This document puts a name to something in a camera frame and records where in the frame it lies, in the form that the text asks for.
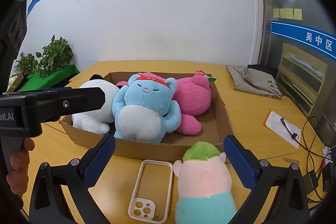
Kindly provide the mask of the left human hand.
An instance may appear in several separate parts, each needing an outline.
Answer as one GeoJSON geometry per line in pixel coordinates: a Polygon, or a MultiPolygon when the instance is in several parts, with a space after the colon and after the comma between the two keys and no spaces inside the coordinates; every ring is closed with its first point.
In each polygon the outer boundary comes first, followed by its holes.
{"type": "Polygon", "coordinates": [[[27,191],[29,183],[29,152],[33,151],[35,143],[31,138],[25,138],[23,142],[23,148],[13,153],[10,157],[10,163],[13,167],[13,171],[6,176],[7,183],[13,194],[17,196],[23,195],[27,191]]]}

